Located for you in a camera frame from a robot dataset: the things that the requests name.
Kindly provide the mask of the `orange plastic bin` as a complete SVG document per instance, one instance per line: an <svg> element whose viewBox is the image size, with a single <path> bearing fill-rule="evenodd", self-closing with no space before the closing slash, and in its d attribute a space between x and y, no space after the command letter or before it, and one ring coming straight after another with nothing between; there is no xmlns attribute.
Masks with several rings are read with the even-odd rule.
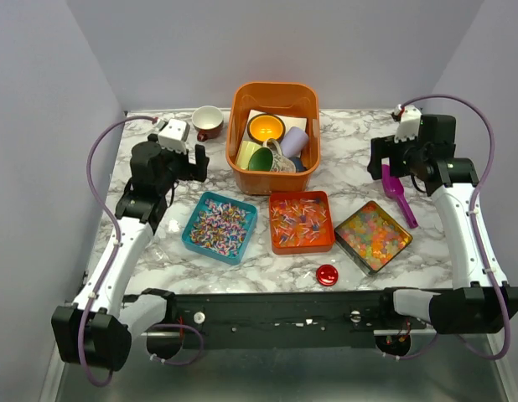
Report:
<svg viewBox="0 0 518 402"><path fill-rule="evenodd" d="M249 171L237 166L237 153L247 128L250 111L306 120L309 142L303 148L302 173ZM237 187L247 195L302 192L321 162L319 98L309 86L293 82L254 81L241 86L233 97L226 135L225 158Z"/></svg>

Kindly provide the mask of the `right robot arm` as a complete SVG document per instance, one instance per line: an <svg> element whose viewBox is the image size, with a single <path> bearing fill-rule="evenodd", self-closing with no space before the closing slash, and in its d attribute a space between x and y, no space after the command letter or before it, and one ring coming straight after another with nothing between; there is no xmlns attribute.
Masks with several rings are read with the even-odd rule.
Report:
<svg viewBox="0 0 518 402"><path fill-rule="evenodd" d="M473 162L455 157L456 120L409 107L394 113L396 134L372 139L367 167L373 179L390 174L423 181L441 219L453 268L453 288L436 293L392 288L376 308L378 322L397 327L407 317L431 324L440 334L497 333L518 312L518 286L510 286L495 258L475 192Z"/></svg>

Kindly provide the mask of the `gold tin candy tray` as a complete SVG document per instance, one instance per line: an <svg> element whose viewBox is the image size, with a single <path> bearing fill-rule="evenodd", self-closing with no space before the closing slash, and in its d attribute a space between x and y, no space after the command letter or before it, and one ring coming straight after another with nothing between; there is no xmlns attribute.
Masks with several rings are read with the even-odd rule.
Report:
<svg viewBox="0 0 518 402"><path fill-rule="evenodd" d="M339 246L373 276L412 242L412 236L375 201L369 201L334 229Z"/></svg>

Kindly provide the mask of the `clear plastic jar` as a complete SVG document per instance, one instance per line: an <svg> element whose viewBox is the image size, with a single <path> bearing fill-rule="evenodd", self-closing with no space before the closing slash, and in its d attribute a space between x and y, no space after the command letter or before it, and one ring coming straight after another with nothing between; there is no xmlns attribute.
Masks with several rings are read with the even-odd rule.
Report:
<svg viewBox="0 0 518 402"><path fill-rule="evenodd" d="M146 248L145 260L166 261L181 242L182 225L175 218L165 219Z"/></svg>

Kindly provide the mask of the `teal candy tray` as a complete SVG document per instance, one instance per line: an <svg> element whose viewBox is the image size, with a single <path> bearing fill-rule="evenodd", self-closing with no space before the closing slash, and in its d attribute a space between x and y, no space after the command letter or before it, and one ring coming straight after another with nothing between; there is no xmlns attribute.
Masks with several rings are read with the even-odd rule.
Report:
<svg viewBox="0 0 518 402"><path fill-rule="evenodd" d="M181 235L184 246L228 265L241 263L257 222L255 206L205 192Z"/></svg>

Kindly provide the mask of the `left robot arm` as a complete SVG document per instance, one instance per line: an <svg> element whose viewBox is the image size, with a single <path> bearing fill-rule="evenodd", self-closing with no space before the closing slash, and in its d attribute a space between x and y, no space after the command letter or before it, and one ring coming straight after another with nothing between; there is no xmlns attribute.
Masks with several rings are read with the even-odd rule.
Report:
<svg viewBox="0 0 518 402"><path fill-rule="evenodd" d="M152 240L168 208L168 193L179 181L204 182L209 158L194 148L195 160L158 142L132 148L131 177L116 210L114 229L101 258L69 306L59 306L51 325L61 359L66 363L120 370L132 342L150 327L169 330L176 323L173 295L147 289L128 307L122 300L139 257Z"/></svg>

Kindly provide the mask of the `purple plastic scoop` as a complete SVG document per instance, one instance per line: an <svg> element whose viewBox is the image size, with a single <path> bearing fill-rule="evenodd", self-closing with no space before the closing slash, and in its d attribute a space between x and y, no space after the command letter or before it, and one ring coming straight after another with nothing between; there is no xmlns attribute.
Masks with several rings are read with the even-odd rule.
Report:
<svg viewBox="0 0 518 402"><path fill-rule="evenodd" d="M418 222L407 202L407 199L405 198L404 187L401 184L400 179L391 176L390 167L386 164L381 165L381 175L381 183L385 195L397 203L407 225L411 229L415 229L418 226Z"/></svg>

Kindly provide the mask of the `orange candy tray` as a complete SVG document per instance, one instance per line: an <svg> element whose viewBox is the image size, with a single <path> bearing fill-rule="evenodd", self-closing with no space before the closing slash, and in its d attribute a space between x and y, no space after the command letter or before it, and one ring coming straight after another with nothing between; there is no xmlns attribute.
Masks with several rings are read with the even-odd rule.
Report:
<svg viewBox="0 0 518 402"><path fill-rule="evenodd" d="M316 254L332 249L334 226L324 191L274 193L268 199L272 251Z"/></svg>

